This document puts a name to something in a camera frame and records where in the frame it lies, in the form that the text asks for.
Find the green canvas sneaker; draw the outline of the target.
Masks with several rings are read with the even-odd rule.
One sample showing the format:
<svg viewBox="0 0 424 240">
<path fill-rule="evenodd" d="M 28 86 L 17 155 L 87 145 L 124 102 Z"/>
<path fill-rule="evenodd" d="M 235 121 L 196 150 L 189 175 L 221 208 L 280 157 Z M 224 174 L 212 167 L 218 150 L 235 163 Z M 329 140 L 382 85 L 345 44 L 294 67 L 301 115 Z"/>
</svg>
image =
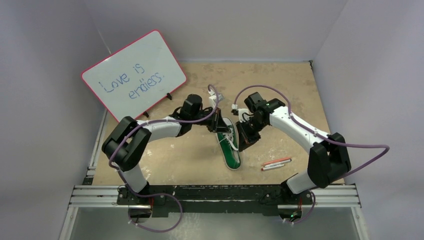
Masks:
<svg viewBox="0 0 424 240">
<path fill-rule="evenodd" d="M 232 171 L 241 167 L 241 157 L 239 152 L 238 132 L 235 124 L 230 118 L 224 117 L 224 123 L 229 128 L 229 133 L 216 133 L 215 137 L 222 152 L 226 167 Z"/>
</svg>

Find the white shoelace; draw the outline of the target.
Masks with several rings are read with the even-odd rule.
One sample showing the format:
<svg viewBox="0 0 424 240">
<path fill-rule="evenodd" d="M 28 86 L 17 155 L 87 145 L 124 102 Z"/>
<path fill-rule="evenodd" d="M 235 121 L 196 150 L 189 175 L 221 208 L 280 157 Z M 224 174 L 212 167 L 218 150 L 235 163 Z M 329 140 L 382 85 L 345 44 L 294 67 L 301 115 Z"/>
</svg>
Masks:
<svg viewBox="0 0 424 240">
<path fill-rule="evenodd" d="M 219 143 L 224 141 L 224 140 L 226 140 L 228 142 L 228 144 L 230 145 L 230 147 L 233 151 L 239 150 L 238 147 L 236 146 L 236 144 L 234 143 L 235 138 L 234 138 L 234 129 L 233 128 L 230 128 L 228 133 L 222 134 L 222 139 L 219 141 Z"/>
</svg>

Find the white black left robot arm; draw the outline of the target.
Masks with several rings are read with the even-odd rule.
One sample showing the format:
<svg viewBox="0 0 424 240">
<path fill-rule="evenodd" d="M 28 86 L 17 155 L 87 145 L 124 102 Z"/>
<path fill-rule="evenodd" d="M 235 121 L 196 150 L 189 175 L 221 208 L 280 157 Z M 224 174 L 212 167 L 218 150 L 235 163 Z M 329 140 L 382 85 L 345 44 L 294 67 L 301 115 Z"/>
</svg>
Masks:
<svg viewBox="0 0 424 240">
<path fill-rule="evenodd" d="M 203 99 L 190 94 L 183 105 L 162 119 L 137 122 L 130 116 L 124 117 L 102 144 L 101 150 L 107 156 L 110 167 L 118 171 L 127 188 L 136 194 L 150 196 L 149 183 L 143 176 L 139 162 L 148 143 L 177 138 L 188 133 L 193 125 L 205 126 L 211 133 L 229 133 L 218 108 L 222 94 L 209 97 L 210 107 L 203 107 Z"/>
</svg>

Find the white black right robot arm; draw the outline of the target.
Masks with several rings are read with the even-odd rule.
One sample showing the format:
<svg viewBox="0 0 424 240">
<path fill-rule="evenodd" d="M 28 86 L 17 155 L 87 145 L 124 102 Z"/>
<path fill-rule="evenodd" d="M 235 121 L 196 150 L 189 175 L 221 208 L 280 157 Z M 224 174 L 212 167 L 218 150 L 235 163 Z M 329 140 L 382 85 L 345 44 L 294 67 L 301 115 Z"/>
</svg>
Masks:
<svg viewBox="0 0 424 240">
<path fill-rule="evenodd" d="M 345 139 L 339 133 L 329 134 L 313 128 L 302 119 L 297 120 L 287 103 L 274 98 L 265 100 L 258 93 L 250 94 L 245 100 L 246 109 L 252 115 L 247 117 L 242 108 L 232 105 L 232 113 L 238 115 L 236 122 L 239 151 L 244 151 L 261 138 L 260 131 L 272 126 L 293 139 L 308 153 L 307 168 L 281 183 L 281 192 L 295 196 L 315 187 L 326 188 L 352 166 Z"/>
</svg>

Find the black whiteboard easel stand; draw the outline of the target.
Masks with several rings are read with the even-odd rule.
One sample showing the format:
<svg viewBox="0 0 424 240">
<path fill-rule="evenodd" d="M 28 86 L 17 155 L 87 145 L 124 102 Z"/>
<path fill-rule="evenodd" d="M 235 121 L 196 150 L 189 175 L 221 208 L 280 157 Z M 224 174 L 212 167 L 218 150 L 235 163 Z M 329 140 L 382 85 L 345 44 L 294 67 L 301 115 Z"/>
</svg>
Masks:
<svg viewBox="0 0 424 240">
<path fill-rule="evenodd" d="M 173 96 L 171 95 L 171 93 L 170 93 L 170 92 L 166 93 L 166 95 L 165 95 L 165 96 L 164 96 L 161 100 L 159 100 L 159 101 L 158 101 L 158 102 L 156 102 L 153 106 L 149 107 L 146 111 L 144 111 L 144 112 L 142 113 L 142 116 L 144 116 L 144 117 L 146 117 L 146 118 L 149 118 L 149 117 L 150 117 L 149 111 L 151 111 L 151 110 L 154 110 L 154 109 L 158 108 L 158 107 L 159 107 L 159 105 L 160 105 L 162 102 L 164 102 L 166 99 L 168 99 L 169 101 L 172 101 L 172 100 L 173 100 Z"/>
</svg>

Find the red white marker pen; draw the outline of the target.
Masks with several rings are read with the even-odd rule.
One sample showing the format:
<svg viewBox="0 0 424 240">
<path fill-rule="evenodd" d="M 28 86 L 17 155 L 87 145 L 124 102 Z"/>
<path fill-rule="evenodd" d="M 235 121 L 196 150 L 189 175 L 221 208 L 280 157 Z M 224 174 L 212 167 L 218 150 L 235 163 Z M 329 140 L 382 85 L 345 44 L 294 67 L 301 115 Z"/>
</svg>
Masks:
<svg viewBox="0 0 424 240">
<path fill-rule="evenodd" d="M 278 161 L 278 162 L 274 162 L 274 163 L 269 163 L 269 164 L 265 164 L 261 167 L 261 171 L 269 171 L 269 170 L 273 170 L 273 169 L 278 169 L 281 167 L 284 167 L 285 164 L 291 163 L 292 159 L 287 159 L 287 160 L 282 160 L 282 161 Z"/>
</svg>

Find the orange marker pen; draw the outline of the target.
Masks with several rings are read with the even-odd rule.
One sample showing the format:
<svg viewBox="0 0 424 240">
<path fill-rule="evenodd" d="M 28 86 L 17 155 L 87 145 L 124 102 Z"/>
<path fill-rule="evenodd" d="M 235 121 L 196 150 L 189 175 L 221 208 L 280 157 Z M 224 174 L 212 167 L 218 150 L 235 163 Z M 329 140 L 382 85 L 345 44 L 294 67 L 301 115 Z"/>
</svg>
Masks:
<svg viewBox="0 0 424 240">
<path fill-rule="evenodd" d="M 284 157 L 284 158 L 280 158 L 280 159 L 276 159 L 276 160 L 271 160 L 271 161 L 268 161 L 268 162 L 264 162 L 261 165 L 262 166 L 265 166 L 265 165 L 270 165 L 270 164 L 274 164 L 274 163 L 281 163 L 283 161 L 288 161 L 288 160 L 291 160 L 291 159 L 292 159 L 291 157 Z"/>
</svg>

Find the pink framed whiteboard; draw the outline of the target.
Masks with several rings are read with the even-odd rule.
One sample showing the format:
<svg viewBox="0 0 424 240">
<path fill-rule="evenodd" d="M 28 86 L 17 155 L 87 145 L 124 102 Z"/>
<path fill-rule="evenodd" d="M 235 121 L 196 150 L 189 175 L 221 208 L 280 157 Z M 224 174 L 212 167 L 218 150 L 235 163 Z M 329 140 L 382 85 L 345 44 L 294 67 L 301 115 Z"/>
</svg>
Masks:
<svg viewBox="0 0 424 240">
<path fill-rule="evenodd" d="M 156 29 L 86 69 L 81 78 L 117 121 L 136 119 L 187 81 Z"/>
</svg>

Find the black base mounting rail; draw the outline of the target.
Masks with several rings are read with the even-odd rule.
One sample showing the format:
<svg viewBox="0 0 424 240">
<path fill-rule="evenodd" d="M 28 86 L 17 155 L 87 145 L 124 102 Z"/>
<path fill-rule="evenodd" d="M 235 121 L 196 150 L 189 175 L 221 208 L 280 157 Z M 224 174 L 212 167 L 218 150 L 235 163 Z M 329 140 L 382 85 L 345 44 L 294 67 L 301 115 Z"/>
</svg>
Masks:
<svg viewBox="0 0 424 240">
<path fill-rule="evenodd" d="M 296 220 L 302 208 L 313 203 L 312 194 L 290 193 L 280 184 L 242 185 L 150 185 L 147 197 L 119 187 L 117 204 L 130 208 L 132 218 L 150 210 L 153 218 L 166 218 L 170 213 L 262 214 Z"/>
</svg>

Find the silver aluminium frame rail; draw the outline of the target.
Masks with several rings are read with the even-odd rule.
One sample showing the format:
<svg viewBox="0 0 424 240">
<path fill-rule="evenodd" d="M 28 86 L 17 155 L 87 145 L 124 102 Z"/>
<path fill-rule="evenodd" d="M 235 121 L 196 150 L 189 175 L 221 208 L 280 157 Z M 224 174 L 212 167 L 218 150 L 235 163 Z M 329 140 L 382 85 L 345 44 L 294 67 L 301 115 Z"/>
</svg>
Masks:
<svg viewBox="0 0 424 240">
<path fill-rule="evenodd" d="M 350 208 L 354 220 L 354 230 L 360 240 L 368 240 L 369 233 L 361 211 L 359 194 L 355 185 L 333 184 L 324 189 L 313 191 L 316 197 L 315 208 Z M 74 186 L 65 221 L 59 236 L 60 240 L 69 240 L 79 209 L 118 207 L 117 185 L 76 185 Z"/>
</svg>

